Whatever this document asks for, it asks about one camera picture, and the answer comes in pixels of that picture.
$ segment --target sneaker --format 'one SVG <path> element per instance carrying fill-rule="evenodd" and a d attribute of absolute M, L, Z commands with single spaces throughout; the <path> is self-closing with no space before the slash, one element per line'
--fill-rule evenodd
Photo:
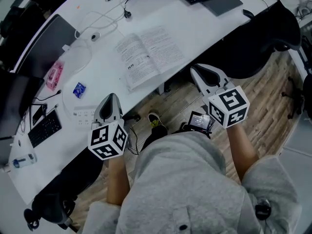
<path fill-rule="evenodd" d="M 184 127 L 187 125 L 187 122 L 182 122 L 181 126 L 180 126 L 180 131 L 184 130 Z"/>
<path fill-rule="evenodd" d="M 149 113 L 148 116 L 147 116 L 148 120 L 150 121 L 151 123 L 151 126 L 153 128 L 157 127 L 157 126 L 164 126 L 164 124 L 162 124 L 162 122 L 160 121 L 160 117 L 155 114 L 155 113 Z"/>

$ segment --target curved desk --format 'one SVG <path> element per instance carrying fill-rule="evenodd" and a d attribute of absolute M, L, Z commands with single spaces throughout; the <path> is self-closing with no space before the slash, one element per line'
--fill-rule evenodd
<path fill-rule="evenodd" d="M 98 11 L 104 14 L 118 5 L 119 1 L 67 0 L 55 14 L 60 14 L 80 31 L 98 18 L 95 13 L 85 17 L 86 13 Z M 102 35 L 109 34 L 96 42 L 91 42 L 90 39 L 87 40 L 92 49 L 92 56 L 90 56 L 88 49 L 83 47 L 85 42 L 78 40 L 74 42 L 72 49 L 60 58 L 65 62 L 65 66 L 56 91 L 62 89 L 62 95 L 50 98 L 45 102 L 48 103 L 48 111 L 58 104 L 57 113 L 62 129 L 33 149 L 27 135 L 29 131 L 29 116 L 26 115 L 25 134 L 21 135 L 18 133 L 15 137 L 10 161 L 31 152 L 35 152 L 38 157 L 36 164 L 22 169 L 14 169 L 9 173 L 25 203 L 30 203 L 35 195 L 86 147 L 86 132 L 77 130 L 74 121 L 69 116 L 69 112 L 72 114 L 75 106 L 98 105 L 109 93 L 115 93 L 119 97 L 124 114 L 127 113 L 143 98 L 210 46 L 236 27 L 247 22 L 248 18 L 242 14 L 242 9 L 247 9 L 256 15 L 267 8 L 261 0 L 241 1 L 244 3 L 241 7 L 220 17 L 215 17 L 199 3 L 190 6 L 183 0 L 130 0 L 127 3 L 127 10 L 132 13 L 130 20 L 122 18 L 118 21 L 116 29 L 110 26 L 98 31 L 87 30 L 84 32 L 81 36 L 83 38 L 89 38 L 90 34 L 94 32 L 100 32 Z M 269 6 L 276 2 L 276 0 L 265 1 Z M 118 18 L 122 14 L 123 9 L 118 6 L 107 15 L 111 18 Z M 98 22 L 98 26 L 103 26 L 108 22 L 109 20 L 103 19 Z M 146 84 L 129 92 L 122 82 L 121 72 L 115 62 L 113 49 L 125 35 L 159 25 L 166 26 L 172 37 L 176 39 L 187 61 L 183 65 L 162 74 L 160 78 L 153 78 Z M 23 55 L 31 44 L 32 42 L 29 43 L 21 55 L 16 67 L 18 67 Z M 86 67 L 83 70 L 73 74 L 75 70 L 84 65 Z M 81 99 L 76 98 L 72 93 L 78 82 L 87 87 Z M 39 93 L 39 97 L 45 98 L 52 94 L 54 93 L 44 86 Z"/>

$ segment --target yellow shoe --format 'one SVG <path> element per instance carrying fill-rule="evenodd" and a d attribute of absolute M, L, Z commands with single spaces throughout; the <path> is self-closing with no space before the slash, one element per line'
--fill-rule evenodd
<path fill-rule="evenodd" d="M 147 116 L 148 120 L 150 121 L 151 123 L 151 126 L 153 128 L 157 127 L 157 126 L 164 126 L 164 124 L 162 124 L 162 122 L 160 121 L 160 117 L 155 114 L 155 113 L 149 113 L 148 116 Z"/>

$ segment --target laptop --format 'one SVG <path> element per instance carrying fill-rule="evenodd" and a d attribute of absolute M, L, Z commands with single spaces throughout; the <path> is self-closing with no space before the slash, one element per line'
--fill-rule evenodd
<path fill-rule="evenodd" d="M 201 3 L 217 17 L 243 4 L 241 0 L 208 0 Z"/>

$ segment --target book page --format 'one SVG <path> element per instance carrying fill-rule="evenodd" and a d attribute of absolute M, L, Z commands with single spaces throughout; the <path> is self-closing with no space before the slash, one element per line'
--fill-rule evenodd
<path fill-rule="evenodd" d="M 185 57 L 163 26 L 139 35 L 161 73 L 181 64 Z"/>
<path fill-rule="evenodd" d="M 130 34 L 125 37 L 118 43 L 116 50 L 124 64 L 125 78 L 131 89 L 159 74 L 137 35 Z"/>

